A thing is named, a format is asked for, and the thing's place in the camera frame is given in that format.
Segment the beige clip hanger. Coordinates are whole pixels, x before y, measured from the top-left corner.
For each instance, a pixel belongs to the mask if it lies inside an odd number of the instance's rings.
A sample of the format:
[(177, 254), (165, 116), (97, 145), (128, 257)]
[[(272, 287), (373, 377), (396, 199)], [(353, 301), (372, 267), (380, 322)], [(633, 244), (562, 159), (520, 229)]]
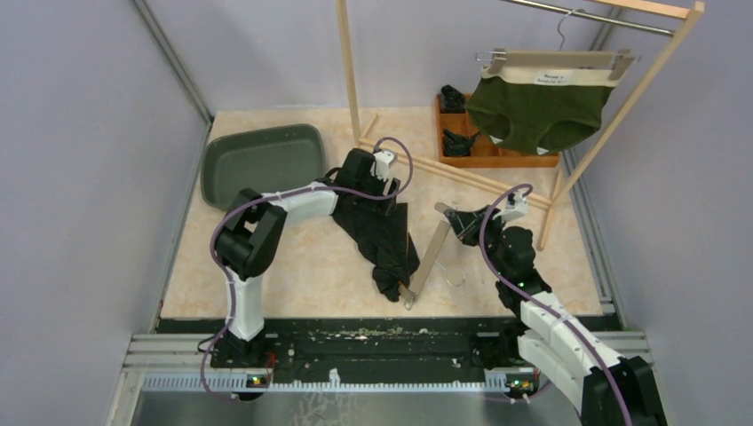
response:
[(632, 53), (631, 49), (619, 51), (563, 51), (566, 37), (561, 31), (561, 24), (570, 16), (585, 13), (583, 9), (572, 9), (560, 19), (557, 32), (560, 36), (560, 46), (557, 51), (521, 50), (508, 51), (495, 48), (490, 51), (488, 64), (481, 67), (480, 76), (484, 79), (501, 76), (505, 67), (531, 68), (536, 70), (557, 69), (608, 69), (609, 81), (619, 81), (629, 67), (640, 61), (640, 56)]
[(447, 219), (441, 219), (434, 230), (424, 256), (420, 260), (420, 265), (411, 276), (410, 284), (407, 287), (400, 287), (400, 297), (407, 311), (410, 311), (418, 302), (434, 266), (438, 266), (443, 271), (444, 280), (450, 287), (460, 287), (464, 284), (465, 275), (461, 268), (451, 267), (448, 269), (438, 262), (439, 254), (450, 230), (451, 224)]

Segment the black striped garment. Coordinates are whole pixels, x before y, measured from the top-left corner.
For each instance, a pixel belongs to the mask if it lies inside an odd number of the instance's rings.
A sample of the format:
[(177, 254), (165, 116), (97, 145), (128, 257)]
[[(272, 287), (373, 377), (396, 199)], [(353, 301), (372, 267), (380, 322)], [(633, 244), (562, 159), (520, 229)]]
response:
[(408, 204), (397, 203), (384, 216), (369, 210), (366, 200), (347, 195), (338, 202), (332, 218), (373, 264), (371, 276), (379, 293), (391, 302), (399, 301), (400, 288), (410, 286), (411, 275), (420, 265), (408, 231)]

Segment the green underwear with cream waistband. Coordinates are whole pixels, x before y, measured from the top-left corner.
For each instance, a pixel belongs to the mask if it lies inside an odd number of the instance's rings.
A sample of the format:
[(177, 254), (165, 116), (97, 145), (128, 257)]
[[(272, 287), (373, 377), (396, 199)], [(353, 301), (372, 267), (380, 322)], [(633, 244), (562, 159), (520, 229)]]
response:
[(555, 154), (597, 133), (602, 111), (620, 81), (606, 69), (536, 70), (505, 67), (481, 77), (465, 102), (480, 133), (511, 151)]

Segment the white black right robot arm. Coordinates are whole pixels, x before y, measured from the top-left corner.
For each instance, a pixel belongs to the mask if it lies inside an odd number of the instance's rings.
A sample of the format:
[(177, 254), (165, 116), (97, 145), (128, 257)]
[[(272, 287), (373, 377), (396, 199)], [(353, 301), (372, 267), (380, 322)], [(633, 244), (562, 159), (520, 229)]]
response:
[(505, 362), (537, 367), (570, 401), (583, 425), (665, 425), (649, 364), (612, 349), (571, 315), (535, 269), (533, 234), (495, 210), (442, 209), (457, 239), (481, 247), (503, 305), (519, 323), (500, 342)]

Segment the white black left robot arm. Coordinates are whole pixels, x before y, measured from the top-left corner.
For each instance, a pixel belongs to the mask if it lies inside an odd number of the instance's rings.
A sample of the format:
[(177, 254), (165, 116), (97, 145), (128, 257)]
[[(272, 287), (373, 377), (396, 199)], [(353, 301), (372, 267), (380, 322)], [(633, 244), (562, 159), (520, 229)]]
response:
[(211, 257), (226, 278), (228, 306), (218, 352), (245, 367), (264, 360), (263, 276), (285, 229), (311, 219), (332, 217), (373, 264), (379, 291), (399, 296), (418, 260), (407, 206), (397, 201), (406, 186), (391, 176), (396, 161), (390, 150), (354, 148), (341, 167), (308, 185), (282, 193), (246, 188), (236, 195), (210, 238)]

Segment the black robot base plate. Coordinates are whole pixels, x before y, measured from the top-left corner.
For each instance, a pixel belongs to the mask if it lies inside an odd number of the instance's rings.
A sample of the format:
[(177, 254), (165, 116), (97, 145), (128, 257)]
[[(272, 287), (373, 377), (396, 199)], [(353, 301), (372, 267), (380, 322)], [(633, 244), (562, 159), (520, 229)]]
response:
[(423, 391), (535, 386), (534, 368), (514, 352), (523, 327), (513, 318), (269, 319), (242, 351), (221, 337), (206, 381), (242, 383), (234, 393)]

